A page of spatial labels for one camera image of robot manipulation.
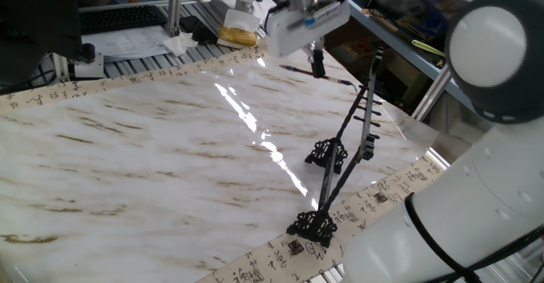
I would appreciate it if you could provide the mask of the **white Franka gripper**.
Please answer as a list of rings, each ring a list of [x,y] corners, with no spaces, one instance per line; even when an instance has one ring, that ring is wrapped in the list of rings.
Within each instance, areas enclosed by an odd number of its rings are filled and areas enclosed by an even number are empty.
[[[283,9],[272,14],[266,24],[267,46],[276,57],[284,57],[314,42],[310,64],[313,77],[326,75],[323,42],[321,38],[348,22],[348,2],[334,2],[313,13]]]

